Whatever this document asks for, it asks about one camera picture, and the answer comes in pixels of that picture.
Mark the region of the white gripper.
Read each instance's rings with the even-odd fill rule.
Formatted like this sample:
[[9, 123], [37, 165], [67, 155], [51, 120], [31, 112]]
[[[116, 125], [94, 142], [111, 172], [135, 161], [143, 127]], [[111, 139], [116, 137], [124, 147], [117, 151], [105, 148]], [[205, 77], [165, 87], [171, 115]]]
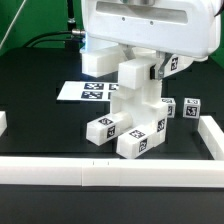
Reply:
[[221, 39], [221, 0], [81, 0], [89, 36], [157, 53], [150, 78], [161, 80], [172, 54], [203, 58]]

